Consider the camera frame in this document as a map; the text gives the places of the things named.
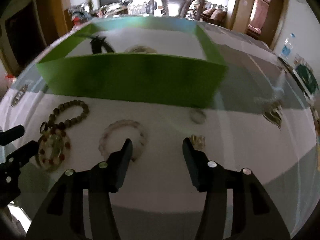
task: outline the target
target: silver screw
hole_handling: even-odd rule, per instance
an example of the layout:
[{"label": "silver screw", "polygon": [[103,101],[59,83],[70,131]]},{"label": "silver screw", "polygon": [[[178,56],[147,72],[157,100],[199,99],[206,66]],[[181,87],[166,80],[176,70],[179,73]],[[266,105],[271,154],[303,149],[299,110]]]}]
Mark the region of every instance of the silver screw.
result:
[{"label": "silver screw", "polygon": [[68,170],[66,170],[65,174],[67,176],[71,176],[73,174],[73,170],[72,169],[68,169]]},{"label": "silver screw", "polygon": [[106,167],[108,167],[108,163],[106,163],[106,162],[101,162],[101,163],[99,163],[99,168],[100,168],[100,169],[104,169],[104,168],[106,168]]},{"label": "silver screw", "polygon": [[248,168],[244,168],[244,169],[242,170],[242,172],[243,172],[245,175],[250,175],[250,174],[251,174],[251,170],[248,169]]},{"label": "silver screw", "polygon": [[207,163],[207,165],[208,165],[210,168],[215,168],[215,167],[217,167],[217,163],[214,162],[214,161],[209,161],[209,162]]}]

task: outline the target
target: plastic bottle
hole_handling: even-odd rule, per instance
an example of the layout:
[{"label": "plastic bottle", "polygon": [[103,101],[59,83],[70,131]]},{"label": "plastic bottle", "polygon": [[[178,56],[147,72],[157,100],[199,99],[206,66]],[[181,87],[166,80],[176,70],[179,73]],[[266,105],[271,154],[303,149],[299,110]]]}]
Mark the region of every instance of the plastic bottle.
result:
[{"label": "plastic bottle", "polygon": [[293,48],[293,41],[294,41],[295,37],[296,36],[293,33],[291,33],[290,36],[288,38],[286,38],[286,40],[284,42],[284,46],[282,48],[280,57],[282,59],[284,59],[285,61],[288,61],[289,54]]}]

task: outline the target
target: pink curtain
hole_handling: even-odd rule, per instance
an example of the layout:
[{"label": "pink curtain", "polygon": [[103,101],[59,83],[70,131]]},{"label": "pink curtain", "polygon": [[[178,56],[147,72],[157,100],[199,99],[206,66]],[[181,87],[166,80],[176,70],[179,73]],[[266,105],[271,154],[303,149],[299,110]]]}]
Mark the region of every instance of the pink curtain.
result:
[{"label": "pink curtain", "polygon": [[250,25],[254,28],[261,29],[268,13],[269,5],[264,0],[255,0],[257,3],[256,12],[254,18],[250,21]]}]

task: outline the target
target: brown cushion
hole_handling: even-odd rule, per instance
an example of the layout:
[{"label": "brown cushion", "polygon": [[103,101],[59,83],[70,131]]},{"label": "brown cushion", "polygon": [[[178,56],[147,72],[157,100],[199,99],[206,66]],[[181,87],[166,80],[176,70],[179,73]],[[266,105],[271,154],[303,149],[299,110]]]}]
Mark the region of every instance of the brown cushion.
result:
[{"label": "brown cushion", "polygon": [[214,11],[215,11],[215,9],[207,9],[207,10],[203,11],[202,14],[205,14],[206,16],[210,17]]},{"label": "brown cushion", "polygon": [[222,11],[220,9],[216,9],[210,18],[222,22],[226,15],[227,12]]}]

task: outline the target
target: chair backrest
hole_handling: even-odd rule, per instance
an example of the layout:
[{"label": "chair backrest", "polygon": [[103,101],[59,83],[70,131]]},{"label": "chair backrest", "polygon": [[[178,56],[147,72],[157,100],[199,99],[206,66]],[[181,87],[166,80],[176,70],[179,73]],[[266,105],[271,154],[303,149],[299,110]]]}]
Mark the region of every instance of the chair backrest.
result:
[{"label": "chair backrest", "polygon": [[[150,0],[150,14],[154,13],[154,0]],[[161,0],[162,5],[165,9],[165,14],[168,16],[176,16],[180,18],[184,18],[189,10],[191,3],[194,0]],[[204,6],[204,0],[198,0],[200,2],[199,10],[195,15],[195,19],[199,20],[202,12],[202,8]]]}]

